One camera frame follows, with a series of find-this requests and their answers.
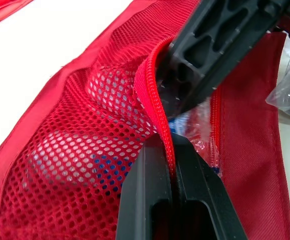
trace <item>red mesh pocket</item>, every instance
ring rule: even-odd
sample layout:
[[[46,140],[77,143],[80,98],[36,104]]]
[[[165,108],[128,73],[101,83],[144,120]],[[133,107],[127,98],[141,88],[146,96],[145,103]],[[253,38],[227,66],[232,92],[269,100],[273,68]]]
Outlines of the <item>red mesh pocket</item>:
[[[110,38],[97,39],[103,46],[94,64],[67,77],[57,105],[10,168],[0,239],[115,238],[122,183],[143,141],[156,132],[134,91],[136,71],[195,5],[153,2]]]

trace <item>stitching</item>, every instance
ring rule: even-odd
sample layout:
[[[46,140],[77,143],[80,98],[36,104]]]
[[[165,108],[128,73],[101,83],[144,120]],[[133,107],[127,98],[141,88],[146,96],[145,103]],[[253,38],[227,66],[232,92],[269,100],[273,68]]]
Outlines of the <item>stitching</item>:
[[[65,77],[65,80],[64,80],[64,84],[62,86],[62,92],[64,92],[64,89],[65,89],[65,85],[69,79],[69,77],[71,77],[72,74],[75,74],[77,71],[81,71],[81,70],[86,70],[88,68],[79,68],[79,69],[76,69],[76,70],[73,70],[71,73],[69,73],[66,77]],[[42,90],[41,92],[39,92],[39,94],[37,95],[37,97],[34,99],[34,101],[31,103],[31,105],[29,106],[29,108],[25,111],[25,113],[29,112],[35,105],[36,105],[36,100],[38,99],[38,97],[42,94]],[[45,121],[45,119],[50,115],[50,113],[52,111],[54,111],[54,109],[60,104],[60,101],[62,99],[62,95],[60,95],[59,99],[57,100],[57,102],[54,104],[53,107],[51,107],[50,111],[45,115],[45,117],[42,118],[41,122],[37,125],[37,127],[35,128],[34,132],[33,132],[33,135],[36,133],[36,131],[41,127],[42,123]],[[15,125],[15,127],[13,128],[13,130],[10,132],[9,136],[7,137],[7,139],[5,140],[5,142],[3,143],[2,147],[0,148],[0,152],[1,150],[3,149],[3,147],[9,142],[10,138],[12,137],[12,133],[19,127],[19,125],[21,125],[21,123],[24,121],[24,114],[21,116],[19,122],[17,122],[17,124]],[[24,144],[24,146],[21,148],[20,151],[18,151],[14,157],[13,157],[13,160],[10,162],[9,166],[8,166],[8,169],[7,171],[5,172],[2,180],[1,180],[1,184],[0,184],[0,206],[2,205],[2,192],[3,192],[3,189],[5,187],[5,184],[6,184],[6,180],[7,180],[7,177],[8,175],[10,174],[10,171],[11,171],[11,168],[13,167],[15,161],[17,160],[17,157],[22,153],[22,151],[24,150],[24,148],[27,146],[27,144],[29,143],[29,141],[32,139],[33,135],[31,137],[28,138],[28,141]]]
[[[225,157],[223,157],[223,153],[222,153],[222,150],[224,149],[223,146],[224,146],[224,143],[225,143],[225,109],[226,109],[226,99],[223,100],[223,95],[224,95],[224,87],[222,87],[220,89],[220,116],[221,116],[221,125],[220,125],[220,129],[219,129],[219,135],[221,136],[221,144],[219,144],[219,168],[222,169],[221,170],[221,178],[223,180],[223,182],[225,183],[226,182],[226,175],[225,175],[225,167],[224,167],[224,163],[226,162],[226,159]]]
[[[278,38],[278,40],[276,40],[275,49],[277,49],[279,47],[279,43],[280,43],[279,40],[280,40],[280,38]],[[275,51],[274,53],[275,53],[275,56],[272,59],[278,59],[279,56],[282,54],[280,51]],[[275,70],[278,71],[278,69],[276,67],[275,68],[272,67],[271,70],[272,71],[270,72],[270,77],[271,77],[270,79],[273,80],[275,75],[276,75],[276,73],[275,73],[276,71]],[[273,122],[277,122],[277,127],[279,127],[278,126],[278,119],[276,121],[276,114],[277,114],[277,110],[276,111],[272,111],[271,117],[273,119]],[[279,160],[283,161],[283,157],[282,157],[281,151],[279,151],[277,149],[278,141],[277,141],[277,138],[275,137],[276,135],[275,135],[274,125],[273,124],[271,125],[271,129],[272,129],[272,137],[273,137],[273,142],[274,142],[274,151],[276,153],[275,165],[276,165],[276,176],[277,176],[277,179],[278,179],[279,199],[280,199],[281,211],[282,211],[281,212],[281,216],[283,218],[284,234],[285,234],[286,239],[288,239],[287,219],[286,219],[286,216],[283,214],[284,213],[284,209],[285,209],[285,205],[284,205],[285,201],[283,200],[283,188],[282,188],[282,181],[280,180],[280,166],[279,166]]]

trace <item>red bag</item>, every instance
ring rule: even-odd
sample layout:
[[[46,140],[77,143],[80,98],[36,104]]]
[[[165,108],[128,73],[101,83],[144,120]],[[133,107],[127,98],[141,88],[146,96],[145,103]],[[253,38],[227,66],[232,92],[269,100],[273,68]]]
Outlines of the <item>red bag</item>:
[[[155,66],[197,4],[135,0],[48,81],[0,146],[0,239],[114,239],[122,183],[156,132],[173,175]],[[290,239],[278,114],[265,103],[284,37],[267,34],[213,97],[222,180],[255,240]]]

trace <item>red zipper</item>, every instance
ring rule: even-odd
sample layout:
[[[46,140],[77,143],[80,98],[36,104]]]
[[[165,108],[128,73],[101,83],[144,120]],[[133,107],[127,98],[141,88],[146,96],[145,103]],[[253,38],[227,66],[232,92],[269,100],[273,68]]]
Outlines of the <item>red zipper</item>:
[[[150,101],[152,103],[155,115],[157,117],[158,128],[160,129],[160,137],[164,142],[166,158],[169,168],[169,174],[173,178],[176,174],[176,166],[175,166],[175,155],[174,155],[174,147],[172,142],[172,135],[169,127],[169,122],[165,115],[163,105],[161,103],[161,99],[157,90],[156,78],[155,78],[155,69],[157,64],[158,55],[163,51],[165,47],[171,43],[173,40],[173,36],[165,38],[161,41],[155,49],[151,52],[151,54],[147,58],[146,63],[146,86],[149,94]]]
[[[220,168],[220,135],[221,135],[221,88],[219,86],[210,99],[210,162],[211,167]]]
[[[157,118],[158,128],[160,129],[160,137],[164,142],[166,158],[169,167],[170,176],[175,176],[176,166],[175,166],[175,155],[174,147],[172,142],[171,131],[167,117],[165,115],[163,105],[157,90],[156,84],[156,66],[159,61],[159,54],[166,48],[169,43],[173,40],[173,36],[165,38],[161,41],[152,53],[148,56],[145,65],[145,79],[147,92]],[[211,146],[210,146],[210,165],[211,167],[219,168],[219,152],[220,149],[220,128],[221,128],[221,90],[217,88],[211,97],[210,103],[210,123],[211,123]]]

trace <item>black plastic piece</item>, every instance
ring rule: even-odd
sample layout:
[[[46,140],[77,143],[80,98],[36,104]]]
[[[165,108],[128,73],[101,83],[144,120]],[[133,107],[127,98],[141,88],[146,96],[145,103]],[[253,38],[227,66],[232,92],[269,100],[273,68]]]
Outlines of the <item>black plastic piece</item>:
[[[247,239],[221,179],[186,138],[173,134],[172,139],[176,181],[170,182],[156,134],[144,143],[123,183],[116,239]]]
[[[167,117],[210,96],[282,16],[290,19],[290,0],[203,0],[156,73]],[[284,23],[281,30],[290,33],[290,24]]]
[[[160,214],[170,221],[172,190],[163,143],[158,134],[140,150],[126,179],[119,203],[116,240],[151,240],[157,234]]]

